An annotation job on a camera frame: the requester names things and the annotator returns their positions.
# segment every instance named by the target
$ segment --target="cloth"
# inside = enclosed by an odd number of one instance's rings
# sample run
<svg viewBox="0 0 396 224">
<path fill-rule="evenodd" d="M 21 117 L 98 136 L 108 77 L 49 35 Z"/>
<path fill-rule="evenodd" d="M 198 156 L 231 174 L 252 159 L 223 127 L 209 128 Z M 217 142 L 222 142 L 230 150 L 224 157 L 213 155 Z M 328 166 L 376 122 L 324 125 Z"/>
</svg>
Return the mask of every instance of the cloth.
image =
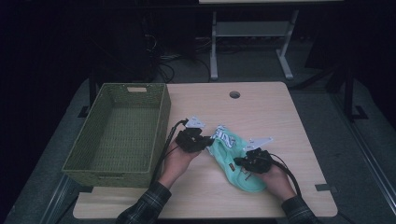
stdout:
<svg viewBox="0 0 396 224">
<path fill-rule="evenodd" d="M 245 140 L 222 125 L 218 126 L 212 138 L 215 141 L 208 150 L 215 157 L 231 184 L 248 192 L 257 192 L 266 188 L 265 183 L 257 176 L 237 166 L 233 161 L 237 157 L 246 157 L 243 148 L 248 143 Z"/>
<path fill-rule="evenodd" d="M 154 224 L 171 197 L 169 189 L 154 182 L 136 204 L 117 217 L 117 224 Z M 282 203 L 282 209 L 290 224 L 320 224 L 304 200 L 295 196 Z"/>
<path fill-rule="evenodd" d="M 140 197 L 136 204 L 123 211 L 117 217 L 117 224 L 155 223 L 163 207 L 172 196 L 169 189 L 154 182 Z"/>
</svg>

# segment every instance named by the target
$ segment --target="person's left hand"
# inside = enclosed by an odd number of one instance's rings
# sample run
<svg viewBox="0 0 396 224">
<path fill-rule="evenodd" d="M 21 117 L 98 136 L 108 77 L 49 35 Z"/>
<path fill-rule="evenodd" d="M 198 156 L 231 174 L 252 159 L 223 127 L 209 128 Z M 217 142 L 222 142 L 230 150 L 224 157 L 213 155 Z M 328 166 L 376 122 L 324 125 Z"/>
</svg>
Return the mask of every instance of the person's left hand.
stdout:
<svg viewBox="0 0 396 224">
<path fill-rule="evenodd" d="M 197 157 L 201 151 L 185 152 L 175 141 L 173 141 L 166 151 L 164 159 L 163 174 L 158 180 L 165 187 L 170 189 L 175 181 L 186 172 L 190 162 Z"/>
</svg>

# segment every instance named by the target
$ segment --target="plaid sleeve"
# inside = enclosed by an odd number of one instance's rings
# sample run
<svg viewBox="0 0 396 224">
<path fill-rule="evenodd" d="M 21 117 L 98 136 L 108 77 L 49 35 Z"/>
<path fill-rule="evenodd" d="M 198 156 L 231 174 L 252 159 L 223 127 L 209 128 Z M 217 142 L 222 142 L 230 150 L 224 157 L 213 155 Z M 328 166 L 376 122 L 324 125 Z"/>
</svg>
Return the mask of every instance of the plaid sleeve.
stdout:
<svg viewBox="0 0 396 224">
<path fill-rule="evenodd" d="M 319 224 L 322 223 L 314 215 L 300 196 L 295 196 L 282 203 L 282 209 L 290 224 Z"/>
<path fill-rule="evenodd" d="M 155 223 L 163 206 L 172 196 L 169 189 L 159 182 L 153 183 L 140 197 L 136 204 L 123 211 L 117 217 L 117 224 L 147 224 Z"/>
</svg>

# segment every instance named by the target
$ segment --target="floor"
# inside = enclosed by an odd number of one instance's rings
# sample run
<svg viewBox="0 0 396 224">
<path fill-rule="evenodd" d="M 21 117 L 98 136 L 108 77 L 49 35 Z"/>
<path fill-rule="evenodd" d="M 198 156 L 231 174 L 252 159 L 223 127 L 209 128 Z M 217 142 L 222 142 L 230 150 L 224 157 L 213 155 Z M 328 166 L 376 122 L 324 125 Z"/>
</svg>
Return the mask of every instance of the floor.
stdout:
<svg viewBox="0 0 396 224">
<path fill-rule="evenodd" d="M 309 41 L 293 41 L 290 44 L 287 59 L 294 74 L 293 80 L 284 78 L 276 58 L 275 49 L 279 47 L 282 39 L 264 39 L 254 48 L 249 45 L 251 43 L 249 41 L 244 44 L 239 42 L 237 48 L 235 43 L 224 42 L 226 43 L 224 49 L 219 51 L 218 56 L 217 82 L 281 81 L 291 87 L 320 72 L 318 69 L 304 67 L 312 46 Z M 202 49 L 205 40 L 200 40 L 197 46 Z M 207 49 L 200 52 L 197 54 L 198 60 L 195 61 L 182 58 L 169 60 L 175 55 L 168 53 L 167 57 L 163 57 L 166 65 L 161 66 L 162 71 L 153 82 L 207 82 L 209 52 Z M 172 70 L 175 73 L 170 80 Z M 337 224 L 396 223 L 395 211 L 392 211 L 383 190 L 378 185 L 370 162 L 364 157 L 364 149 L 369 148 L 390 184 L 394 186 L 396 132 L 375 106 L 370 93 L 357 80 L 355 80 L 353 105 L 361 106 L 368 119 L 349 122 L 342 112 L 343 90 L 336 94 L 327 93 L 325 85 L 328 80 L 329 78 L 325 77 L 305 89 L 290 91 L 321 170 L 332 187 L 332 196 L 339 209 L 336 217 L 325 217 L 321 220 L 324 223 Z M 88 81 L 85 81 L 76 92 L 40 162 L 10 212 L 6 220 L 7 224 L 55 223 L 58 218 L 58 223 L 114 222 L 114 220 L 73 218 L 73 201 L 80 191 L 90 189 L 64 178 L 60 172 L 84 121 L 84 118 L 79 118 L 78 114 L 81 108 L 88 104 Z M 287 221 L 281 218 L 277 223 L 287 223 Z"/>
</svg>

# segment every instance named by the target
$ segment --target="dark background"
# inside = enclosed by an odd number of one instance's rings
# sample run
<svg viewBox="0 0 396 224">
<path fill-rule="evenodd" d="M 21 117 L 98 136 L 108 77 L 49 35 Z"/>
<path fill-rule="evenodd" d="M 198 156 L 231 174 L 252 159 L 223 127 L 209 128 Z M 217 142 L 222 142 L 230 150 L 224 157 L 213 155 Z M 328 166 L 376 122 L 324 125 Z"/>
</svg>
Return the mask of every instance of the dark background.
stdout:
<svg viewBox="0 0 396 224">
<path fill-rule="evenodd" d="M 99 82 L 150 81 L 157 59 L 147 54 L 144 33 L 188 57 L 193 57 L 194 37 L 210 34 L 208 11 L 159 12 L 142 25 L 144 13 L 109 12 L 98 2 L 0 3 L 1 220 L 83 80 L 94 73 Z M 293 38 L 317 39 L 308 66 L 348 64 L 396 127 L 395 8 L 391 1 L 346 2 L 319 13 L 302 9 Z"/>
</svg>

